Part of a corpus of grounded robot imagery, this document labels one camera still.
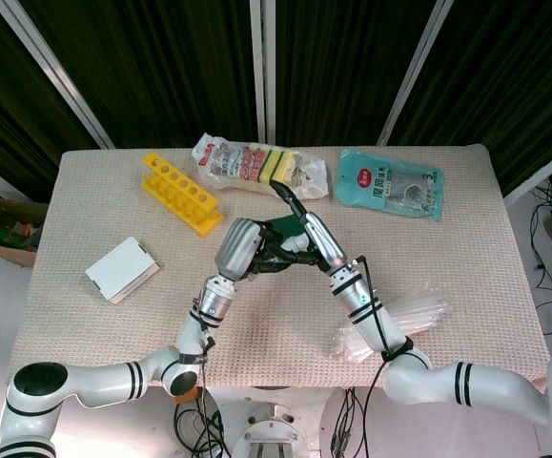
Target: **black curtain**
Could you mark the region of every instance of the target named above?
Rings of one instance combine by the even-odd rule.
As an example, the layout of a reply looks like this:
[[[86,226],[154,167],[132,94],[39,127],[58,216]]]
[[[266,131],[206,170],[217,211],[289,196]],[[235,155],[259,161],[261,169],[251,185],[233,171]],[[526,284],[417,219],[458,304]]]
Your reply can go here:
[[[389,144],[475,142],[504,194],[552,159],[552,2],[455,2]]]
[[[375,145],[433,1],[276,3],[276,142]]]
[[[0,15],[0,177],[48,201],[62,153],[96,148]]]
[[[248,0],[22,0],[117,148],[256,139]]]

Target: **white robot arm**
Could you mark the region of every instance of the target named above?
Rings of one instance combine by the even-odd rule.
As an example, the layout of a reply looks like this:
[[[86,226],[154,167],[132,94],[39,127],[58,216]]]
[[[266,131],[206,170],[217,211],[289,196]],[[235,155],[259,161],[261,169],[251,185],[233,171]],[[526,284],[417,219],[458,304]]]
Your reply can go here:
[[[364,257],[348,262],[320,218],[308,213],[290,189],[272,186],[291,207],[299,231],[285,238],[270,221],[237,219],[216,254],[217,275],[208,278],[178,333],[176,347],[162,348],[137,362],[101,367],[37,363],[23,367],[9,386],[0,426],[0,458],[54,458],[50,438],[62,402],[76,396],[87,407],[139,399],[150,382],[171,395],[189,391],[215,344],[235,297],[235,283],[250,274],[279,272],[293,263],[315,264],[330,280],[333,295],[369,346],[390,362],[385,393],[403,404],[450,402],[483,406],[549,427],[544,457],[552,457],[552,362],[549,399],[511,371],[457,363],[431,370],[424,353],[396,327],[372,289]],[[365,264],[367,279],[357,270]]]

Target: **yellow test tube rack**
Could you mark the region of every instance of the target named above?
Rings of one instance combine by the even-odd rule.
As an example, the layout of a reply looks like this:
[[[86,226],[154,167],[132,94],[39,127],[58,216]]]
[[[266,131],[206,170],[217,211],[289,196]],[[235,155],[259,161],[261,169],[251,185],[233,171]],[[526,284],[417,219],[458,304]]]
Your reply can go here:
[[[165,205],[177,217],[206,237],[223,220],[216,208],[218,199],[180,172],[157,153],[142,159],[153,175],[144,177],[142,189]]]

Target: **white cardboard box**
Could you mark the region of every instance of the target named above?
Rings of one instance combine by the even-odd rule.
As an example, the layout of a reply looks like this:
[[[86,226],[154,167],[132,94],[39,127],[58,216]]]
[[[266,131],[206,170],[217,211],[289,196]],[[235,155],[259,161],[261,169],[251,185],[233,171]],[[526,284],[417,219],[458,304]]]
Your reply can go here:
[[[159,266],[138,240],[128,237],[85,274],[107,301],[120,303],[157,270]]]

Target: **textured tablecloth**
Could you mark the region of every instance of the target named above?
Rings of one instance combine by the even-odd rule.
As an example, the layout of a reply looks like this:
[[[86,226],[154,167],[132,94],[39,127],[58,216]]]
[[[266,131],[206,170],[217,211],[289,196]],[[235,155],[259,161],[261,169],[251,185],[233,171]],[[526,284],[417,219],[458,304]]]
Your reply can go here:
[[[342,148],[303,148],[326,161],[331,195],[306,201],[350,258],[366,255],[385,303],[422,286],[442,288],[450,308],[414,340],[435,366],[491,364],[529,380],[545,375],[548,352],[487,150],[467,147],[358,147],[442,169],[442,220],[346,207],[333,197]],[[214,256],[236,217],[289,214],[280,200],[216,192],[225,219],[202,239],[140,189],[150,150],[64,154],[31,277],[10,374],[35,361],[110,364],[173,344]],[[155,150],[196,177],[188,149]],[[84,271],[127,236],[161,266],[119,305],[106,302]],[[369,385],[380,357],[363,364],[329,357],[345,315],[328,279],[293,266],[240,282],[210,351],[208,385]]]

